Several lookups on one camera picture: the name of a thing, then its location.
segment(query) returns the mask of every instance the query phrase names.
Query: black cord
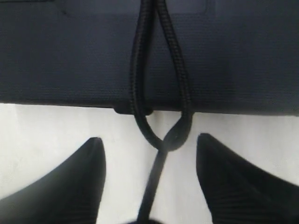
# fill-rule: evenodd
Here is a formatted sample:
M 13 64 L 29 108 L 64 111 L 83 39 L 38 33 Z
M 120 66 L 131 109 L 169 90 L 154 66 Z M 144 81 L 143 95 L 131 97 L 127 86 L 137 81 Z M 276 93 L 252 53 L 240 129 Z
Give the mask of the black cord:
M 175 67 L 181 101 L 181 118 L 161 140 L 151 129 L 144 109 L 144 69 L 153 33 L 153 23 L 157 9 L 164 36 Z M 192 101 L 182 51 L 179 46 L 165 0 L 141 0 L 139 18 L 134 38 L 130 64 L 131 110 L 139 129 L 147 141 L 158 150 L 147 187 L 138 213 L 138 223 L 149 221 L 159 179 L 169 151 L 180 148 L 188 138 L 192 126 Z

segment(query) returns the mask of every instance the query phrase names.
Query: white floor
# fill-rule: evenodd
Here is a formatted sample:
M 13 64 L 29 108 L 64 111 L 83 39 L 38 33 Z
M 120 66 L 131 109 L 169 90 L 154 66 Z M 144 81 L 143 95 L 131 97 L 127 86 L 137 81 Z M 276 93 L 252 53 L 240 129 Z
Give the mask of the white floor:
M 178 117 L 176 112 L 156 112 L 149 120 L 163 137 Z M 169 154 L 153 218 L 165 224 L 212 223 L 195 170 L 201 132 L 299 185 L 299 118 L 198 113 L 188 142 Z M 132 116 L 111 109 L 0 104 L 0 198 L 47 174 L 93 136 L 103 139 L 107 158 L 98 223 L 133 220 L 156 150 Z

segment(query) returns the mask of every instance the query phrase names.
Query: textured black material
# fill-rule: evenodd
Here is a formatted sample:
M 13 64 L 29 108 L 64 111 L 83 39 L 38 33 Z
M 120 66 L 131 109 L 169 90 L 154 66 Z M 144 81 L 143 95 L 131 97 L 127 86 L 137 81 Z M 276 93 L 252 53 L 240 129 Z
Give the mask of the textured black material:
M 298 114 L 299 1 L 168 0 L 197 111 Z M 139 1 L 0 3 L 0 101 L 130 112 Z M 179 109 L 156 25 L 146 105 Z
M 182 110 L 181 118 L 170 129 L 163 140 L 156 136 L 146 119 L 144 99 L 144 75 L 151 36 L 153 34 L 155 9 L 158 12 L 159 21 L 162 25 L 173 60 Z M 139 209 L 137 217 L 139 223 L 149 222 L 150 211 L 168 152 L 180 148 L 188 138 L 194 114 L 190 95 L 188 72 L 165 0 L 141 0 L 130 63 L 130 103 L 140 131 L 147 141 L 158 150 L 158 154 L 150 172 Z
M 1 224 L 95 224 L 106 175 L 99 138 L 42 179 L 0 200 Z
M 298 224 L 299 187 L 259 169 L 209 134 L 197 173 L 214 224 Z

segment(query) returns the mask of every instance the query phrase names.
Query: black strap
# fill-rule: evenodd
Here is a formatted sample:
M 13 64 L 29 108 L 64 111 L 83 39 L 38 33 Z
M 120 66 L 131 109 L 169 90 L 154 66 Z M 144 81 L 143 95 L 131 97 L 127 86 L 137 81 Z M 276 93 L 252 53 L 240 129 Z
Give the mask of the black strap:
M 181 118 L 161 140 L 147 122 L 144 108 L 144 69 L 154 28 L 155 9 L 170 49 L 175 67 L 181 101 Z M 182 51 L 179 46 L 165 0 L 141 0 L 137 29 L 130 64 L 131 110 L 147 141 L 158 150 L 138 214 L 138 223 L 149 222 L 159 179 L 169 151 L 180 148 L 188 138 L 192 126 L 192 101 Z

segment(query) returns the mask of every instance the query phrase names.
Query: white surface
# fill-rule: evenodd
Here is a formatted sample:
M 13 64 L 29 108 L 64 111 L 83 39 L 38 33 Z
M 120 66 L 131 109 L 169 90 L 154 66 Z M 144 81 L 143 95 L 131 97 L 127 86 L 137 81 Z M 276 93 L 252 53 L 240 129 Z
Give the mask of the white surface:
M 176 112 L 155 112 L 149 121 L 163 137 L 178 117 Z M 188 142 L 167 159 L 151 213 L 157 220 L 212 223 L 195 170 L 202 132 L 299 185 L 299 118 L 198 113 Z M 0 198 L 47 174 L 93 136 L 103 139 L 107 159 L 98 223 L 135 219 L 156 150 L 132 116 L 111 109 L 0 104 Z

